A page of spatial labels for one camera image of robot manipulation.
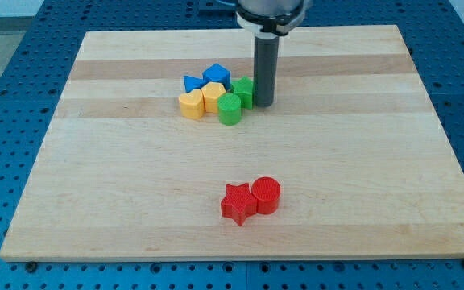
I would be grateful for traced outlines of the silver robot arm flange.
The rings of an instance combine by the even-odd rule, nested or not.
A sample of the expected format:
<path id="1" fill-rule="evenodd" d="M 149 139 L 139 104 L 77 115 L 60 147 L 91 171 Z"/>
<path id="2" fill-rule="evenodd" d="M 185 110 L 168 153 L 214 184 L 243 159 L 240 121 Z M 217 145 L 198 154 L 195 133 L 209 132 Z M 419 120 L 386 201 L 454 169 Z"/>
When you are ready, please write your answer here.
<path id="1" fill-rule="evenodd" d="M 313 0 L 238 0 L 237 23 L 260 39 L 284 37 L 305 19 Z"/>

